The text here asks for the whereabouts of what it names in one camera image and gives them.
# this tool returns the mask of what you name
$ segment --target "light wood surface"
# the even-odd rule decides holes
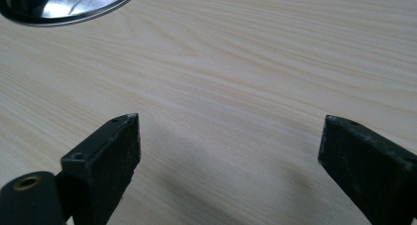
[[[370,224],[318,163],[326,114],[417,152],[417,0],[133,0],[0,44],[1,186],[140,114],[109,224]]]

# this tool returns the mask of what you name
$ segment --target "shiny metal surface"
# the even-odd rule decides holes
[[[0,0],[0,13],[17,23],[52,27],[108,13],[129,0]]]

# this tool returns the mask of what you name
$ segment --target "stainless steel bowl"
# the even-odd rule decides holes
[[[91,20],[129,0],[0,0],[0,13],[19,24],[64,26]]]

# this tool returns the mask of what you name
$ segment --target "tabletop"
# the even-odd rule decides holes
[[[2,186],[139,113],[109,224],[370,224],[318,162],[325,116],[417,152],[417,0],[132,0],[1,17],[0,44]]]

